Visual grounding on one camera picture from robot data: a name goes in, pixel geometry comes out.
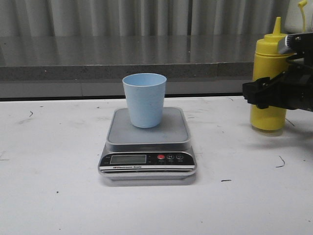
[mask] lcd screen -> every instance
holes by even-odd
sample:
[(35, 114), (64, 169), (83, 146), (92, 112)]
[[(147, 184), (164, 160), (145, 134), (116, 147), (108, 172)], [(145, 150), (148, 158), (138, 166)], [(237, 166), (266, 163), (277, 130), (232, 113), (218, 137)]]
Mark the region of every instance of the lcd screen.
[(112, 155), (110, 164), (146, 163), (147, 155)]

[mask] metal wall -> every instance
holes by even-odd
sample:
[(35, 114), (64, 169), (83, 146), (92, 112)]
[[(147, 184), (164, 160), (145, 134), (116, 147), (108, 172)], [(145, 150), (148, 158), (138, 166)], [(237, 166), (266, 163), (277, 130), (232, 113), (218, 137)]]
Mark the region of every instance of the metal wall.
[(0, 37), (264, 34), (288, 0), (0, 0)]

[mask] plastic cup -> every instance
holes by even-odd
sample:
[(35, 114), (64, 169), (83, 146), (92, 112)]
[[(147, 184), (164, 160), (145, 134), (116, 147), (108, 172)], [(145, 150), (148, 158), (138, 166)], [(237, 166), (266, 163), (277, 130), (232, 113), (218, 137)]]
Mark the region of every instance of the plastic cup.
[(166, 77), (137, 73), (123, 79), (131, 123), (140, 128), (157, 126), (162, 120)]

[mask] scale button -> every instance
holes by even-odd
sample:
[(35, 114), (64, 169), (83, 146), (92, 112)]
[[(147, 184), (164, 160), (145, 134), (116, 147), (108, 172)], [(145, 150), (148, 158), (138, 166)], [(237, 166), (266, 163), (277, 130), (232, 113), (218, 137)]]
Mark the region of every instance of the scale button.
[(158, 159), (164, 159), (165, 156), (164, 156), (163, 154), (159, 154), (159, 155), (157, 156), (157, 158), (158, 158)]
[(176, 158), (177, 158), (178, 160), (181, 160), (181, 159), (183, 159), (183, 158), (184, 158), (184, 156), (183, 156), (183, 155), (181, 155), (181, 154), (177, 154), (177, 155), (176, 155)]
[(174, 156), (172, 154), (168, 154), (166, 158), (171, 160), (171, 159), (174, 159)]

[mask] red button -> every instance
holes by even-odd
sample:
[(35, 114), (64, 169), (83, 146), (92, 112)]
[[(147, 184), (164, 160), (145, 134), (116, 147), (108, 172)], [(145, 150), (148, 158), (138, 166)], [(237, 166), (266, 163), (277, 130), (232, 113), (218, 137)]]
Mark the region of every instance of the red button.
[(165, 156), (164, 156), (163, 154), (159, 154), (159, 155), (157, 156), (157, 158), (158, 158), (158, 159), (164, 159)]

